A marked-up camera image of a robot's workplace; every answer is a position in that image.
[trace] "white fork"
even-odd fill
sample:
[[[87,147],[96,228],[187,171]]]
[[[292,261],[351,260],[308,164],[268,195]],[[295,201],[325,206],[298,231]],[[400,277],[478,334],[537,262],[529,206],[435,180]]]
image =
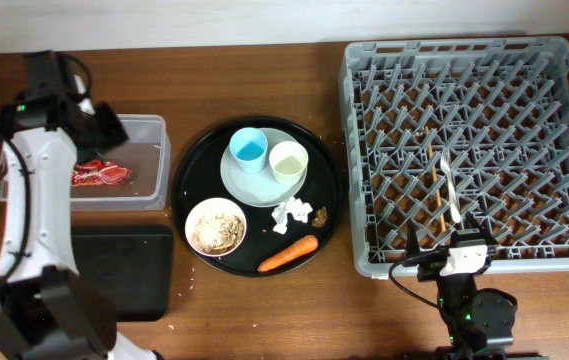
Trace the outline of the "white fork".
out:
[[[448,148],[442,150],[442,157],[440,158],[440,168],[444,175],[446,175],[446,185],[448,185],[448,202],[451,206],[451,218],[453,222],[459,224],[462,221],[460,214],[460,203],[457,202],[457,194],[455,193],[455,186],[453,185],[453,174],[451,173],[451,152]]]

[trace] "white plate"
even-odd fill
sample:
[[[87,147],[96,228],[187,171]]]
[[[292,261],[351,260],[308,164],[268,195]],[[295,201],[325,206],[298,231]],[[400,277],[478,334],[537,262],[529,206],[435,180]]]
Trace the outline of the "white plate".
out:
[[[260,130],[268,139],[267,159],[273,147],[282,141],[297,142],[294,137],[281,130],[271,128],[262,128]],[[304,171],[302,178],[297,183],[282,185],[275,181],[268,162],[264,169],[257,174],[247,174],[242,171],[235,159],[233,159],[231,150],[228,147],[226,147],[220,163],[220,174],[226,190],[238,201],[255,207],[276,206],[297,194],[302,185],[304,185],[307,171]]]

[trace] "black cutting board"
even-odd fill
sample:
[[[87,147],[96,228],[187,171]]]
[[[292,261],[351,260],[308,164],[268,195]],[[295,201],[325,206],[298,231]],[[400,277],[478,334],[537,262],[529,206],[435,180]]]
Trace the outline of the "black cutting board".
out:
[[[289,215],[286,234],[273,232],[275,220],[271,217],[271,213],[274,206],[268,208],[249,206],[235,199],[226,190],[220,175],[220,161],[231,136],[235,131],[244,127],[282,130],[306,148],[309,155],[308,173],[304,185],[295,197],[310,203],[313,207],[308,223],[295,221]],[[231,274],[248,277],[271,276],[304,264],[326,245],[339,223],[344,205],[342,196],[341,174],[337,162],[322,140],[304,127],[288,120],[268,116],[250,117],[215,128],[188,151],[173,183],[173,217],[182,239],[188,245],[184,234],[184,224],[191,209],[200,202],[213,197],[222,197],[235,202],[246,215],[248,225],[246,236],[239,248],[220,258],[204,256],[194,250],[193,252],[213,267]],[[322,207],[326,207],[328,222],[323,228],[318,229],[311,226],[311,221],[315,216],[315,211]],[[262,261],[311,234],[315,235],[319,241],[318,250],[275,270],[266,273],[257,271]]]
[[[73,227],[83,281],[108,296],[117,321],[155,321],[168,309],[173,230],[163,225]]]

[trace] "orange carrot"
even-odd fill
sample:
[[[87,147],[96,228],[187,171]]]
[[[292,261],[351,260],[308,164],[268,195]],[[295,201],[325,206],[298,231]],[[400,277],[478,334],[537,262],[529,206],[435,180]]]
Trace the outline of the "orange carrot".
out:
[[[276,267],[291,262],[300,256],[304,256],[315,251],[318,246],[319,243],[317,242],[317,238],[315,236],[304,236],[303,238],[297,240],[293,245],[266,259],[266,261],[260,264],[260,267],[257,269],[257,271],[267,272],[273,270]]]

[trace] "light blue cup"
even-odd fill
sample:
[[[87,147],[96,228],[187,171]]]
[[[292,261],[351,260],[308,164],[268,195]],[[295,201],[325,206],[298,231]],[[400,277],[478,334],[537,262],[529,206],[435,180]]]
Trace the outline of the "light blue cup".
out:
[[[255,128],[237,130],[231,137],[231,154],[245,173],[260,172],[266,164],[268,140]]]

